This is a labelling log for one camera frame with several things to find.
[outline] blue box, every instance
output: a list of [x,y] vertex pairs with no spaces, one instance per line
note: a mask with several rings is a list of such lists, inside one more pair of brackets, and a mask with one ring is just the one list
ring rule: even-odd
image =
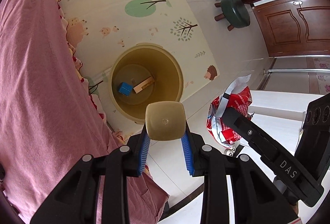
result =
[[119,85],[118,92],[121,93],[121,94],[124,94],[125,96],[129,96],[132,89],[133,89],[133,86],[129,85],[128,83],[122,82]]

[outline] brown door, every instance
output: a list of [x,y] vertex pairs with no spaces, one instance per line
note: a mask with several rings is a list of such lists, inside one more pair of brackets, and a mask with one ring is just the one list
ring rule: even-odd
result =
[[330,55],[329,0],[276,0],[254,11],[270,57]]

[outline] stool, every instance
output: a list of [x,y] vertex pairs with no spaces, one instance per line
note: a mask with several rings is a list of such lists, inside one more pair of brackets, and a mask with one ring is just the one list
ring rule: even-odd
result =
[[214,5],[222,9],[222,14],[214,17],[215,21],[226,18],[230,23],[227,28],[229,31],[250,25],[249,12],[241,0],[221,0],[221,3]]

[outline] beige plastic bucket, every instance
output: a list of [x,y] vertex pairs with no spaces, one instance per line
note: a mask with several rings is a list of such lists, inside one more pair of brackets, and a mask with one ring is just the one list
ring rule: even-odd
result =
[[[129,96],[118,92],[119,85],[126,82],[133,87],[153,76],[155,83],[139,93]],[[126,118],[143,124],[146,107],[158,101],[180,101],[183,92],[183,76],[175,58],[161,46],[139,43],[118,57],[112,66],[109,91],[117,110]]]

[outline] red snack bag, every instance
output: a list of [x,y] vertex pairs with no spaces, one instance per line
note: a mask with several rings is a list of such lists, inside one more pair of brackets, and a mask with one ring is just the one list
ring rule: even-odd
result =
[[239,134],[222,122],[221,117],[225,109],[233,107],[242,115],[251,119],[247,113],[248,107],[252,103],[250,89],[247,86],[250,77],[251,75],[248,75],[235,79],[225,93],[212,101],[210,105],[206,128],[215,140],[224,147],[229,148],[241,138]]

